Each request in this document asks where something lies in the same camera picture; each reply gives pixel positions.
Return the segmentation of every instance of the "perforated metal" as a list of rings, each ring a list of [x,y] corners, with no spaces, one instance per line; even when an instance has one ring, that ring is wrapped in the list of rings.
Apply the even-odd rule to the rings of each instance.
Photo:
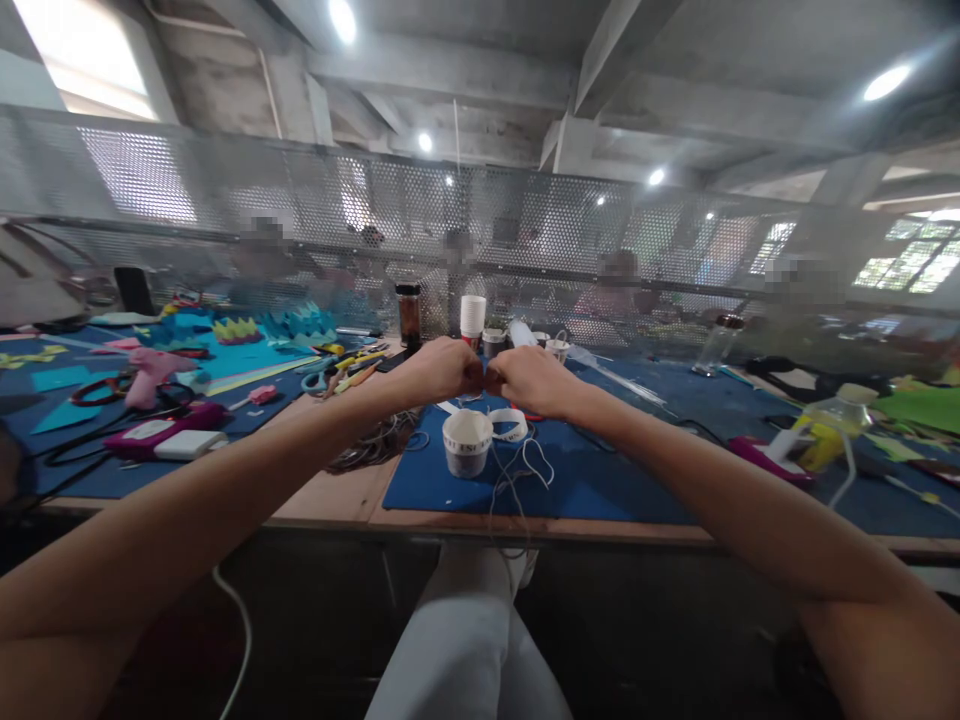
[[[10,106],[0,149],[3,212],[150,269],[161,294],[187,283],[250,311],[309,297],[390,329],[394,283],[416,280],[427,336],[456,331],[478,293],[494,319],[588,346],[692,354],[719,312],[943,315],[910,306],[943,308],[915,301],[960,256],[951,223]],[[812,284],[795,256],[819,258]],[[948,345],[956,328],[938,332]]]

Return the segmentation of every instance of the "white string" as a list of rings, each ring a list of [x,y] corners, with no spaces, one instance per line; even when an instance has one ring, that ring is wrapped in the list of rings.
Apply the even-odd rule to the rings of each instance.
[[[901,490],[906,490],[908,493],[913,493],[913,494],[916,495],[918,498],[920,498],[923,502],[927,502],[927,501],[924,499],[924,493],[920,492],[919,490],[914,490],[912,487],[910,487],[909,485],[907,485],[907,484],[906,484],[905,482],[903,482],[902,480],[898,480],[897,478],[893,477],[893,475],[884,475],[884,476],[883,476],[883,479],[886,480],[886,481],[887,481],[888,483],[890,483],[891,485],[893,485],[894,487],[898,487],[898,488],[900,488]],[[945,510],[946,512],[948,512],[948,513],[950,513],[951,515],[953,515],[955,518],[957,518],[957,520],[960,520],[960,512],[957,512],[956,510],[954,510],[952,507],[950,507],[949,505],[947,505],[947,504],[946,504],[945,502],[943,502],[942,500],[939,500],[939,499],[938,499],[937,502],[935,502],[935,503],[927,503],[927,504],[928,504],[928,505],[936,505],[936,506],[939,507],[941,510]]]
[[[253,626],[250,624],[250,615],[247,613],[247,606],[244,604],[243,598],[240,597],[240,593],[234,590],[233,587],[220,576],[219,565],[213,568],[213,581],[237,604],[237,608],[240,610],[240,619],[243,620],[243,634],[245,638],[243,662],[240,663],[237,682],[233,686],[233,692],[230,693],[230,697],[227,699],[227,704],[223,706],[223,712],[220,713],[220,720],[226,720],[227,715],[230,714],[230,708],[233,707],[233,701],[237,699],[237,693],[240,692],[240,685],[243,684],[243,676],[246,674],[247,665],[250,662],[250,651],[253,648]]]
[[[837,492],[833,494],[833,497],[830,498],[830,502],[827,504],[828,508],[835,510],[837,503],[843,499],[843,496],[847,494],[847,490],[853,485],[853,481],[857,479],[857,465],[853,461],[853,448],[850,445],[850,436],[838,427],[828,427],[832,427],[833,430],[840,433],[840,437],[843,438],[843,450],[847,454],[847,467],[850,468],[850,471],[847,473],[847,479],[843,481],[843,485],[837,489]]]
[[[547,467],[550,468],[549,480],[546,480],[543,477],[543,475],[541,475],[540,472],[535,467],[533,467],[530,461],[527,460],[526,449],[527,449],[527,445],[530,443],[533,443],[534,445],[537,446],[537,449],[540,451],[540,457],[543,459],[543,462],[546,463]],[[497,549],[497,552],[500,553],[500,557],[503,558],[503,562],[507,567],[507,578],[508,578],[508,582],[510,583],[510,593],[515,594],[515,589],[513,587],[513,575],[510,573],[510,564],[508,561],[519,560],[520,558],[526,556],[527,566],[524,568],[524,572],[526,572],[526,570],[530,566],[530,543],[531,543],[532,537],[530,533],[530,523],[527,521],[527,516],[523,512],[523,503],[520,502],[520,497],[519,495],[517,495],[517,488],[516,488],[516,485],[514,484],[514,481],[517,478],[523,477],[525,475],[531,475],[531,474],[536,475],[538,478],[540,478],[540,482],[543,483],[543,486],[547,488],[547,490],[549,490],[550,483],[553,482],[553,478],[556,475],[556,472],[553,469],[553,465],[551,465],[550,462],[547,460],[547,456],[543,452],[543,447],[540,445],[540,443],[538,443],[533,438],[527,438],[526,440],[524,440],[523,444],[519,448],[517,448],[517,451],[513,454],[513,457],[510,459],[510,462],[508,462],[506,465],[504,465],[500,460],[500,455],[497,453],[496,443],[492,443],[490,445],[490,449],[493,450],[493,457],[497,461],[497,465],[500,468],[500,475],[497,476],[497,480],[493,485],[493,492],[490,493],[490,509],[487,513],[487,534],[490,537],[490,542],[493,543],[493,546]],[[514,475],[510,475],[507,472],[507,470],[509,470],[510,466],[513,465],[514,462],[516,462],[518,457],[523,458],[523,462],[527,466],[527,469],[519,470]],[[514,555],[507,554],[507,552],[497,544],[497,540],[493,535],[493,508],[496,505],[497,496],[500,495],[500,493],[502,493],[503,489],[506,487],[510,488],[510,493],[513,495],[513,501],[517,504],[517,510],[520,512],[520,520],[523,524],[523,532],[524,532],[523,550],[521,550],[520,552]]]

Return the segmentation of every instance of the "pink glue gun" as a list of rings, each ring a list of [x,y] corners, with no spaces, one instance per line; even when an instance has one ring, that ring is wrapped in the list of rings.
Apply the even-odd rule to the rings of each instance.
[[[197,367],[193,360],[145,347],[130,353],[130,364],[138,371],[123,404],[138,410],[153,410],[157,404],[157,385],[170,373],[187,372]]]

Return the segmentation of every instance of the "fist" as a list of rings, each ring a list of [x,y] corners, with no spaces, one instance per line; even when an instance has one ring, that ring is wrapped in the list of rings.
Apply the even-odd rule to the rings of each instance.
[[[443,402],[483,388],[483,363],[463,342],[442,337],[431,340],[413,357],[387,373],[407,408]]]
[[[490,361],[484,387],[537,415],[570,420],[588,386],[543,348],[524,346]]]

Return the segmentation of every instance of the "ceiling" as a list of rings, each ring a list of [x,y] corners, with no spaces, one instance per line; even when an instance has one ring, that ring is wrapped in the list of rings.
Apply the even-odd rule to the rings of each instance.
[[[204,129],[323,141],[306,75],[329,140],[380,152],[417,154],[427,132],[433,157],[459,145],[466,162],[638,181],[666,167],[675,184],[807,200],[831,163],[889,148],[885,183],[935,168],[960,192],[960,150],[927,151],[960,137],[946,0],[349,0],[350,48],[325,2],[142,1],[165,16],[184,122]],[[864,106],[901,62],[916,68],[902,92]],[[574,138],[578,162],[558,161]]]

